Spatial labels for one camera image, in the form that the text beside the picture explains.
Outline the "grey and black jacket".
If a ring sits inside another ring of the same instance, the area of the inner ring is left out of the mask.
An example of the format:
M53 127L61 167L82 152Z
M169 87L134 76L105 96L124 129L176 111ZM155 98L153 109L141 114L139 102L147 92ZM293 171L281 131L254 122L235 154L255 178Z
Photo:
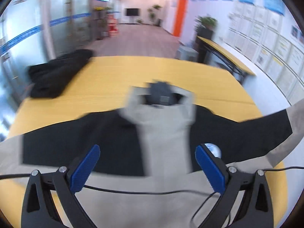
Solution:
M227 166L254 173L278 165L303 139L303 101L236 122L193 98L177 86L163 94L133 87L120 109L3 141L1 173L49 173L98 145L101 154L88 179L94 189L77 194L97 227L189 227L191 214L212 191L196 161L197 146L214 144Z

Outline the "black garment on table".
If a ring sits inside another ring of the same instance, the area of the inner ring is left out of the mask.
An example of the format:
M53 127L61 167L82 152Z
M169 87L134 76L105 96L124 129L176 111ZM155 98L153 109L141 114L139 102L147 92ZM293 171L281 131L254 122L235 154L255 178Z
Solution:
M32 83L31 98L57 98L71 80L94 56L90 49L77 49L47 63L32 65L28 76Z

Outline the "grey plastic stool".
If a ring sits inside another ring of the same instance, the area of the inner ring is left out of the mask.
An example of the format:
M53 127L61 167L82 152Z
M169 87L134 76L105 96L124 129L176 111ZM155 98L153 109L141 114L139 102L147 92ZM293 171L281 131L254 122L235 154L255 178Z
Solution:
M197 62L198 52L191 47L180 45L176 51L175 59Z

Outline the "potted green plant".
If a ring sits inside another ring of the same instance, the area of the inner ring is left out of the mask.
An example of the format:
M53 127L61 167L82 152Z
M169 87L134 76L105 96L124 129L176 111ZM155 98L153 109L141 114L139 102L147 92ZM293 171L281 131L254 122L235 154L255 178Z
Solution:
M195 22L195 31L197 36L212 40L214 32L217 28L217 20L210 16L197 16Z

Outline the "red crates stack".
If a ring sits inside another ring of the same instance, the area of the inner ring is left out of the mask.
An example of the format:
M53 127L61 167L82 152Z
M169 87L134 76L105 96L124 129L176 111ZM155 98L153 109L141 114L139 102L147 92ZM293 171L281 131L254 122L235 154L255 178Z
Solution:
M113 14L108 14L108 33L110 37L113 37L119 33L117 19L114 18Z

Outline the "wall television screen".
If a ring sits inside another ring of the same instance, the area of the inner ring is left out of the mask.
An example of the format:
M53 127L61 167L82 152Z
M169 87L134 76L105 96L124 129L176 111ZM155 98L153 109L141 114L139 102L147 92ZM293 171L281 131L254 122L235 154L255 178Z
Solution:
M139 8L126 8L125 15L127 17L138 17L140 15L140 9Z

